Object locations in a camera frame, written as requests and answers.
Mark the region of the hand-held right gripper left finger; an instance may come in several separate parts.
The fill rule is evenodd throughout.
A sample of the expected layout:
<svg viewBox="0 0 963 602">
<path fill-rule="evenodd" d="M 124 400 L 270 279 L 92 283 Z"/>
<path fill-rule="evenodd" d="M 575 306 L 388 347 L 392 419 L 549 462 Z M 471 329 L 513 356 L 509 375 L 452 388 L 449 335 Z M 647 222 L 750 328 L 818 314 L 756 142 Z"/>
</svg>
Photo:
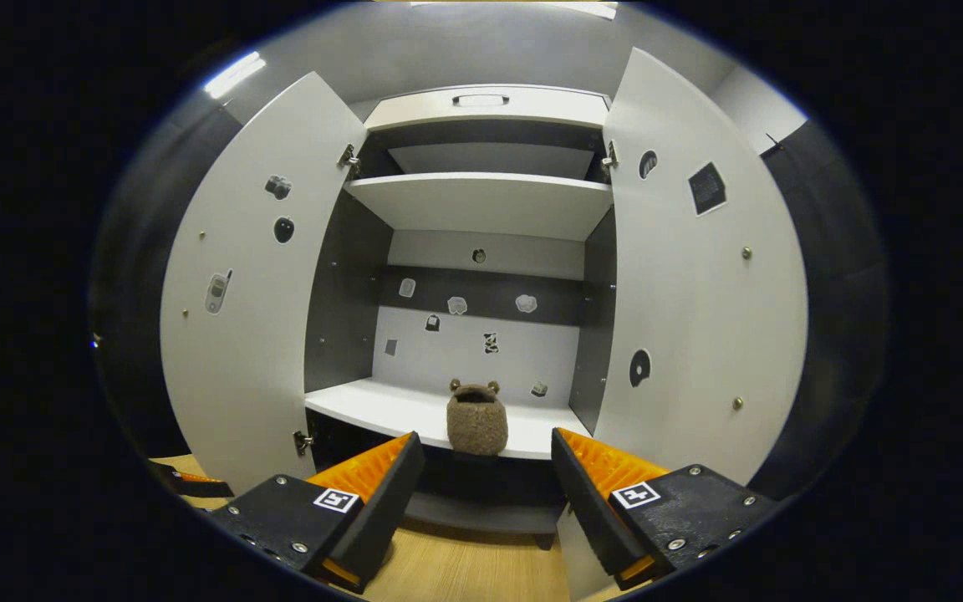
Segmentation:
<svg viewBox="0 0 963 602">
<path fill-rule="evenodd" d="M 306 479 L 269 477 L 210 517 L 274 563 L 363 594 L 424 467 L 423 442 L 410 431 Z"/>
</svg>

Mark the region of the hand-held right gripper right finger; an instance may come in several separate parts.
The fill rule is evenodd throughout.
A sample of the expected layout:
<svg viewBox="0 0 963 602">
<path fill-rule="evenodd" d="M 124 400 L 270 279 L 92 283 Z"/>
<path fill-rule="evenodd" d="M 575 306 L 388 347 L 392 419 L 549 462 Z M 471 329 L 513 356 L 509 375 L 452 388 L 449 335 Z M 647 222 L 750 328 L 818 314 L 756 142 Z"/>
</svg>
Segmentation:
<svg viewBox="0 0 963 602">
<path fill-rule="evenodd" d="M 589 548 L 622 591 L 702 564 L 778 508 L 699 462 L 664 468 L 566 428 L 551 430 L 550 457 Z"/>
</svg>

